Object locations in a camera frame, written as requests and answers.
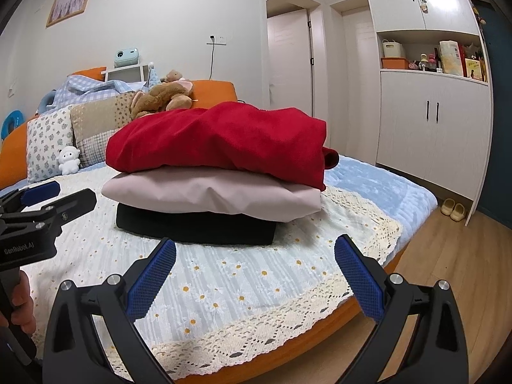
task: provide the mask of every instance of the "human hand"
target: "human hand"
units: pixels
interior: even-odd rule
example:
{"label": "human hand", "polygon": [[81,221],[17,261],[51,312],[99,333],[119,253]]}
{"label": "human hand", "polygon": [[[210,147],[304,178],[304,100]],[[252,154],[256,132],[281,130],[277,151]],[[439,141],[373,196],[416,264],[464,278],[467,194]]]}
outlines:
{"label": "human hand", "polygon": [[[20,284],[12,290],[12,304],[17,306],[12,312],[11,322],[21,326],[27,335],[35,332],[34,300],[30,297],[29,278],[25,271],[20,270]],[[8,327],[7,319],[0,313],[0,326]]]}

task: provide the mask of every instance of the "slippers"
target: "slippers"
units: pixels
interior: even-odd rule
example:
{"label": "slippers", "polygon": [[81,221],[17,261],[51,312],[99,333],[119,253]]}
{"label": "slippers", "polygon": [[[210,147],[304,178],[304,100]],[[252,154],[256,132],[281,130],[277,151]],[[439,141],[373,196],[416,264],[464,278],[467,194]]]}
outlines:
{"label": "slippers", "polygon": [[441,205],[441,213],[446,216],[450,216],[455,208],[455,201],[453,199],[446,199]]}
{"label": "slippers", "polygon": [[457,204],[455,205],[455,208],[453,212],[450,214],[450,218],[453,219],[455,222],[462,221],[466,216],[466,208],[464,208],[464,205]]}

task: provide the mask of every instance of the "blue ring toy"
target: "blue ring toy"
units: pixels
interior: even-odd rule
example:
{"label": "blue ring toy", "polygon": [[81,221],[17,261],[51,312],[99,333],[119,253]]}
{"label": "blue ring toy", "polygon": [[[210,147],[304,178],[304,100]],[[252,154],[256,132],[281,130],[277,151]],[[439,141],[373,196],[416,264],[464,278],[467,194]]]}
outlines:
{"label": "blue ring toy", "polygon": [[11,134],[15,128],[18,128],[21,124],[23,124],[23,122],[25,122],[23,113],[19,109],[12,111],[11,114],[9,114],[4,120],[2,125],[2,134],[0,134],[2,140],[5,140],[5,138]]}

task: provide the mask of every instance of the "red sweater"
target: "red sweater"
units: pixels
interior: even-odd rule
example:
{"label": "red sweater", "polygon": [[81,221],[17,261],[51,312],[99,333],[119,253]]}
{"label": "red sweater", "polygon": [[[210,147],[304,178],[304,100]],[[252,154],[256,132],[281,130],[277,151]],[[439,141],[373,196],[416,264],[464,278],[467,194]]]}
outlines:
{"label": "red sweater", "polygon": [[223,102],[132,121],[108,141],[107,164],[127,173],[162,165],[248,170],[325,190],[324,169],[340,159],[323,147],[326,132],[324,121],[296,108]]}

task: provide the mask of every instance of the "white plush toy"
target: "white plush toy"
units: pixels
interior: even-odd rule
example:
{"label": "white plush toy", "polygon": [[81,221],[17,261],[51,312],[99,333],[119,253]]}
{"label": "white plush toy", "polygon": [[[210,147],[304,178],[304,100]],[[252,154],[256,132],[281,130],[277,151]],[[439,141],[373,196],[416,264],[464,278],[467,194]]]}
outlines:
{"label": "white plush toy", "polygon": [[80,156],[80,150],[74,146],[66,146],[60,151],[58,157],[59,170],[63,176],[78,172],[80,165],[78,156]]}

